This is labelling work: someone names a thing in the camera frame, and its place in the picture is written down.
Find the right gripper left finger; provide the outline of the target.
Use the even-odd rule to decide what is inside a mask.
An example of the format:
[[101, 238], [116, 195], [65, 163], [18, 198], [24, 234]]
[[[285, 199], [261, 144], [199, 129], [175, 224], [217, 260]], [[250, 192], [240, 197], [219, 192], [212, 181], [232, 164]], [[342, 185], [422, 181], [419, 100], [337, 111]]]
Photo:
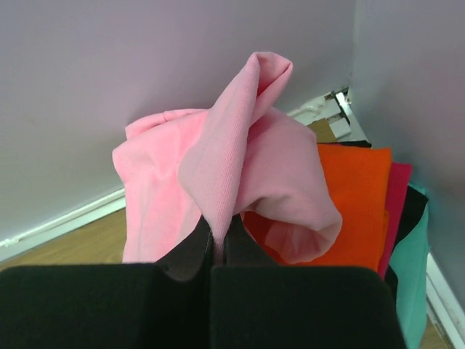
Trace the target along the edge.
[[156, 348], [204, 348], [208, 345], [212, 255], [211, 229], [201, 217], [192, 233], [157, 262]]

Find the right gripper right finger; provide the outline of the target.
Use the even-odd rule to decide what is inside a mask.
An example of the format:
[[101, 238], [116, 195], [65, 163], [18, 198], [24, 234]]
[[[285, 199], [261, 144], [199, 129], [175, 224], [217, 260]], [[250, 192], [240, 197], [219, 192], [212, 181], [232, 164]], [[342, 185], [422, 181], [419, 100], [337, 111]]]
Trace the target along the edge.
[[248, 233], [239, 214], [234, 215], [225, 236], [223, 264], [228, 267], [275, 267], [276, 261]]

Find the pink t shirt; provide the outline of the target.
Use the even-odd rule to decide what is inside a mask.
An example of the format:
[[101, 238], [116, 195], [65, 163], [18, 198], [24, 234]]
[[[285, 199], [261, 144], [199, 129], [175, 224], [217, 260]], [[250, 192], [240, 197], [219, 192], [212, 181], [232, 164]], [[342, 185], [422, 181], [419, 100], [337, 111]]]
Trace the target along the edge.
[[264, 243], [287, 263], [309, 262], [335, 242], [331, 200], [315, 134], [275, 108], [293, 70], [255, 52], [207, 109], [165, 111], [126, 128], [113, 151], [124, 184], [124, 262], [155, 262], [200, 219], [222, 255], [233, 216], [265, 219]]

